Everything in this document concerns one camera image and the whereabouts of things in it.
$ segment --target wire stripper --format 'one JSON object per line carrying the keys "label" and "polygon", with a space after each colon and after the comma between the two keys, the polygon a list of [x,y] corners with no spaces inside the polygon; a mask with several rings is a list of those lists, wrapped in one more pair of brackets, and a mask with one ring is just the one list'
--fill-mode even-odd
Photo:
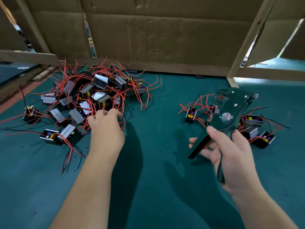
{"label": "wire stripper", "polygon": [[[215,129],[225,133],[230,139],[235,129],[238,128],[239,121],[246,108],[253,100],[258,98],[258,94],[242,91],[240,88],[220,89],[216,92],[218,96],[213,99],[220,110],[219,115],[212,115],[207,126],[213,126]],[[191,154],[188,158],[193,159],[202,148],[211,140],[206,129],[198,136],[198,139],[191,148]],[[224,175],[221,167],[222,154],[217,169],[217,181],[224,183]]]}

